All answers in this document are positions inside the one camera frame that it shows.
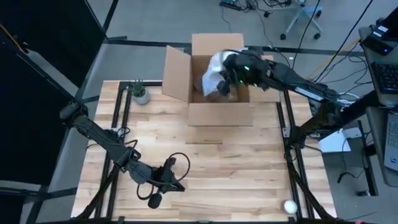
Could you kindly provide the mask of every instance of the gray floor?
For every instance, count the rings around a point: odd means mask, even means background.
[[[100,23],[103,23],[108,13],[112,0],[89,0],[94,13]],[[228,25],[221,19],[219,1],[201,0],[119,0],[111,25],[107,32],[108,37],[120,35],[128,36],[129,40],[161,41],[161,42],[190,42],[193,33],[222,33],[229,32]],[[308,0],[310,4],[316,4],[316,0]],[[322,0],[320,5],[324,7],[322,16],[318,19],[323,27],[323,34],[319,40],[314,40],[315,29],[310,26],[304,38],[302,48],[336,50],[341,45],[348,31],[355,23],[369,1],[363,0]],[[357,29],[351,34],[347,43],[359,37],[358,28],[368,26],[376,19],[388,15],[398,6],[397,0],[374,1],[369,11],[365,14]],[[244,34],[246,45],[270,45],[264,37],[262,23],[255,12],[243,13],[230,9],[224,10],[225,18],[231,23],[233,32]],[[307,19],[299,19],[296,26],[287,36],[287,40],[279,40],[279,36],[289,24],[294,12],[275,12],[264,20],[266,34],[275,47],[294,47],[299,44],[303,28]],[[276,61],[283,62],[279,54],[273,54]],[[126,45],[103,45],[90,73],[84,96],[98,95],[103,80],[132,80],[142,78],[145,80],[161,80],[163,75],[165,49],[161,47],[136,47]],[[294,54],[285,54],[287,58]],[[58,82],[63,83],[71,93],[76,88],[62,77],[62,74],[54,70],[39,56],[31,57]],[[307,77],[319,64],[329,58],[327,55],[298,54],[295,70],[303,77]],[[364,68],[362,63],[352,63],[348,60],[340,63],[324,81],[337,80],[350,73]],[[343,82],[329,84],[338,92],[349,90],[353,82],[362,73]],[[369,81],[367,73],[362,82]],[[372,85],[364,85],[356,88],[352,93],[361,96],[373,89]],[[95,113],[96,103],[89,105],[90,116]],[[78,133],[72,131],[68,137],[66,146],[62,152],[60,163],[55,172],[50,190],[67,189],[76,187],[80,177],[80,171],[84,160],[84,148],[87,140]],[[348,166],[354,173],[361,171],[361,163],[358,162],[357,152],[360,150],[360,142],[350,142],[354,148],[352,154],[348,154]],[[394,220],[398,214],[394,212],[398,207],[398,189],[384,185],[380,174],[378,162],[373,160],[374,172],[377,176],[378,197],[357,197],[355,192],[366,190],[364,175],[359,179],[347,177],[341,184],[336,180],[341,172],[342,161],[340,154],[327,154],[324,156],[326,171],[331,185],[333,199],[337,214],[340,218],[353,218],[370,212],[377,212],[363,220],[376,223],[397,223]],[[74,197],[60,198],[46,201],[40,211],[38,222],[66,220],[70,216]]]

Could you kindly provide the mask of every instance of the wooden table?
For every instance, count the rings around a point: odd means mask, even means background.
[[[95,117],[102,128],[111,127],[118,85],[117,81],[103,84]],[[190,173],[182,180],[186,191],[166,193],[160,207],[151,209],[147,201],[137,198],[137,184],[129,174],[122,174],[113,220],[125,216],[126,220],[145,221],[287,221],[289,215],[281,210],[281,205],[292,194],[275,103],[280,100],[279,92],[271,90],[261,93],[263,96],[252,96],[253,101],[255,98],[267,101],[251,103],[253,127],[193,127],[186,124],[185,102],[162,95],[159,86],[147,89],[152,97],[147,105],[131,103],[128,121],[131,133],[126,141],[138,139],[136,148],[142,154],[142,161],[152,166],[163,165],[173,152],[186,153],[192,162]],[[311,117],[304,97],[292,93],[291,100],[297,124]],[[316,142],[308,144],[317,146]],[[302,153],[311,191],[335,216],[321,154],[311,149],[303,149]],[[105,150],[99,146],[87,150],[72,217],[82,212],[97,192],[104,157]],[[177,157],[174,166],[177,178],[186,168],[185,159]],[[148,184],[140,189],[141,195],[149,191]],[[103,216],[107,201],[108,194],[104,198]]]

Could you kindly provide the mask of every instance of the cardboard box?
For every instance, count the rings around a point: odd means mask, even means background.
[[[237,102],[225,103],[222,99],[210,102],[193,86],[195,80],[206,72],[210,58],[215,53],[243,47],[242,34],[193,34],[192,56],[167,46],[162,93],[188,103],[188,125],[253,125],[250,94],[254,92],[258,95],[262,90],[239,86]]]

